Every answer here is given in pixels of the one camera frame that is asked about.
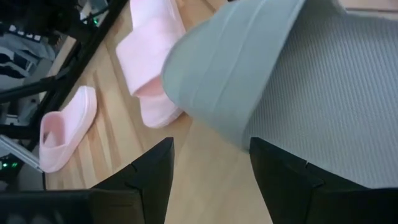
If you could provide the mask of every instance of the cable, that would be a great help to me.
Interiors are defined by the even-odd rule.
[[[100,11],[94,13],[94,14],[90,14],[88,17],[84,18],[83,20],[81,20],[82,22],[88,21],[90,19],[94,19],[95,17],[101,15],[102,13],[106,12],[109,9],[109,6],[106,6],[105,8],[101,9]]]

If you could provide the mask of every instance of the pink slipper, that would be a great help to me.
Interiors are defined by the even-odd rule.
[[[60,170],[70,159],[97,111],[95,89],[81,86],[62,111],[43,116],[40,126],[40,168],[44,172]]]
[[[182,113],[165,94],[160,72],[185,28],[175,0],[131,0],[130,8],[133,31],[116,54],[130,94],[140,99],[144,124],[161,128]]]

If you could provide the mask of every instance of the black metal frame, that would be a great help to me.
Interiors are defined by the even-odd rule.
[[[110,0],[108,14],[101,25],[94,31],[89,41],[84,43],[76,41],[58,75],[43,78],[40,81],[22,87],[0,91],[0,103],[47,92],[28,126],[0,125],[1,134],[13,139],[30,140],[26,148],[29,151],[33,151],[39,141],[40,122],[43,115],[50,111],[57,111],[61,107],[127,2],[128,0]],[[22,166],[23,162],[21,161],[16,167],[16,172],[13,173],[17,175]]]

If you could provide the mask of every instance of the wooden floor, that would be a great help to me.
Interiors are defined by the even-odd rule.
[[[347,1],[351,6],[358,2]],[[226,0],[177,2],[189,29],[209,18]],[[187,115],[164,129],[143,125],[139,102],[128,93],[115,52],[131,27],[127,5],[76,85],[96,88],[95,122],[69,163],[61,171],[46,175],[47,188],[90,188],[163,138],[173,136],[175,174],[166,223],[272,223],[248,154]]]

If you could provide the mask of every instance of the pink slide sandal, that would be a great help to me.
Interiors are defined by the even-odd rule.
[[[96,111],[95,89],[81,86],[62,111],[43,116],[39,161],[44,172],[56,172],[69,161],[93,123]]]
[[[133,31],[116,47],[130,94],[140,100],[150,128],[162,128],[182,110],[165,94],[160,73],[174,44],[185,33],[175,0],[130,0]]]

